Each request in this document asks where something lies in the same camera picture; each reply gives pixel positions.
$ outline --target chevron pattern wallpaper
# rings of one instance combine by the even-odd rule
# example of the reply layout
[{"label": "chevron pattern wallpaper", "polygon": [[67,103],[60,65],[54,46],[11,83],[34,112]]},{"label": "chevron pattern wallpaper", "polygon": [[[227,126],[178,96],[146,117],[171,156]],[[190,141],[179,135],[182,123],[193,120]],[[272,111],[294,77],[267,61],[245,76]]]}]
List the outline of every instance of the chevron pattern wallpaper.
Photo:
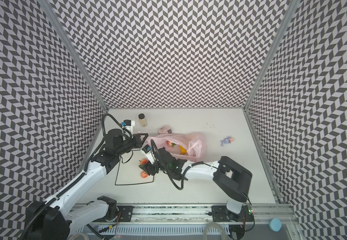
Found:
[{"label": "chevron pattern wallpaper", "polygon": [[289,0],[51,0],[110,108],[243,107]]},{"label": "chevron pattern wallpaper", "polygon": [[249,108],[307,239],[347,240],[347,0],[302,0]]},{"label": "chevron pattern wallpaper", "polygon": [[37,2],[0,0],[0,239],[72,178],[102,113]]}]

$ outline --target pink plastic bag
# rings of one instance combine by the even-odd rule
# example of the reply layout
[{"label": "pink plastic bag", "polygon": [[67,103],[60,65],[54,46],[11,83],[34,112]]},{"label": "pink plastic bag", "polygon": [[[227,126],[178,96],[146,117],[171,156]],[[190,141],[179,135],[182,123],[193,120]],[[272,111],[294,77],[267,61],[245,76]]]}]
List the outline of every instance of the pink plastic bag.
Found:
[{"label": "pink plastic bag", "polygon": [[[199,132],[190,134],[161,134],[156,137],[148,137],[145,140],[145,144],[151,146],[151,139],[154,140],[158,149],[165,147],[165,149],[176,159],[186,159],[189,161],[198,162],[204,157],[205,151],[207,150],[205,136]],[[176,149],[168,146],[166,141],[170,141],[184,147],[187,150],[187,154],[177,154],[177,151],[175,151]]]}]

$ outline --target purple toy figure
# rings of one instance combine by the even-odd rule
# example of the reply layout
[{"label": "purple toy figure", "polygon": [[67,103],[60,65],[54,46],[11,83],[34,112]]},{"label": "purple toy figure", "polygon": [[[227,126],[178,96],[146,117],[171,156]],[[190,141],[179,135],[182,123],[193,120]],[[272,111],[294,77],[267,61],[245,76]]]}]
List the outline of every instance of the purple toy figure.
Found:
[{"label": "purple toy figure", "polygon": [[221,141],[221,146],[224,146],[224,144],[233,142],[233,138],[231,136],[228,136],[227,138],[224,138],[224,140]]}]

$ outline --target blue round object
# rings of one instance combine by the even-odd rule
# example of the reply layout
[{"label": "blue round object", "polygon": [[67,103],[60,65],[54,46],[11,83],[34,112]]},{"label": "blue round object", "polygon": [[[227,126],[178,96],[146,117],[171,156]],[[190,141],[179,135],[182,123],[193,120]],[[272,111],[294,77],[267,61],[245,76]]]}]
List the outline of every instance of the blue round object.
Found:
[{"label": "blue round object", "polygon": [[270,222],[269,222],[269,228],[274,231],[274,232],[278,232],[281,229],[281,221],[278,218],[273,218]]}]

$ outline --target white table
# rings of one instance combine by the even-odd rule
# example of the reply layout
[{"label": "white table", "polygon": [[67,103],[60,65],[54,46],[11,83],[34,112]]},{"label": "white table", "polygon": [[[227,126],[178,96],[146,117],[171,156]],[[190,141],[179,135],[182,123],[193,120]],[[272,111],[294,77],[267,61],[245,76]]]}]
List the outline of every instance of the white table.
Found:
[{"label": "white table", "polygon": [[[174,133],[202,132],[207,137],[208,145],[204,160],[218,161],[221,156],[235,160],[253,174],[248,194],[251,202],[275,203],[242,109],[111,109],[109,113],[119,122],[135,120],[133,133],[142,131],[156,136],[157,130],[165,124]],[[145,114],[147,127],[140,126],[140,113]],[[107,117],[105,128],[108,132],[118,127]],[[220,141],[228,136],[233,137],[234,141],[222,147]],[[179,191],[162,172],[155,175],[152,183],[118,186],[115,185],[117,169],[118,165],[84,194],[78,203],[87,203],[102,195],[116,199],[121,204],[221,204],[229,199],[213,181],[185,181],[184,189]]]}]

